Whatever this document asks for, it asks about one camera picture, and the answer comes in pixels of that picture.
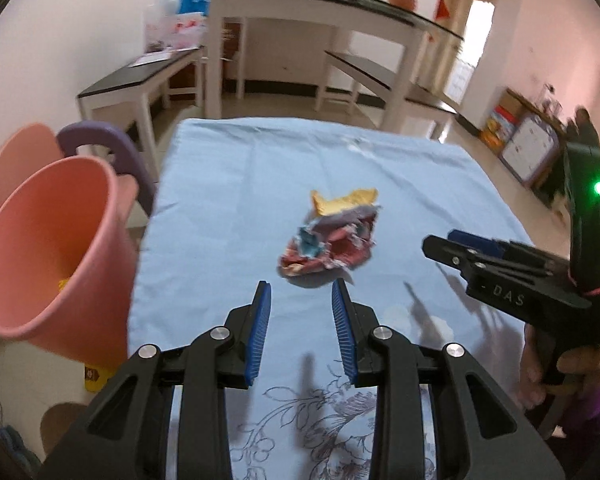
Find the person's right hand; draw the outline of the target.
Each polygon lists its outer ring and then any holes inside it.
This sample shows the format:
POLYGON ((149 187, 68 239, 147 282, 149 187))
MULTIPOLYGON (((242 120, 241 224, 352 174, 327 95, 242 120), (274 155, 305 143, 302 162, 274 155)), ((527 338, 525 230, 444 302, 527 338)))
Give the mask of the person's right hand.
POLYGON ((535 329, 524 326, 524 348, 520 360, 518 400, 527 410, 539 406, 551 396, 587 396, 600 387, 600 346, 582 347, 565 352, 557 361, 557 370, 576 376, 574 382, 549 385, 543 382, 544 368, 536 352, 535 329))

